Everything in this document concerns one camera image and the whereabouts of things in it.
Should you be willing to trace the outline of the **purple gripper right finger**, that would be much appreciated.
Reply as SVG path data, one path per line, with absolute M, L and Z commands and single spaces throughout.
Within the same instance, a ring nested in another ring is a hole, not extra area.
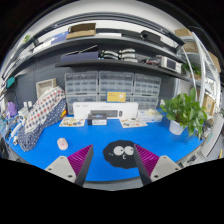
M 139 145 L 134 145 L 134 159 L 143 185 L 180 170 L 180 167 L 168 156 L 157 156 Z

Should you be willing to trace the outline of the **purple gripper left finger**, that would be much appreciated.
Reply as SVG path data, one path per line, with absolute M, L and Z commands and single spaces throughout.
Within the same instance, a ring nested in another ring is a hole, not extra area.
M 59 156 L 45 170 L 82 186 L 85 182 L 93 155 L 93 146 L 89 145 L 68 157 Z

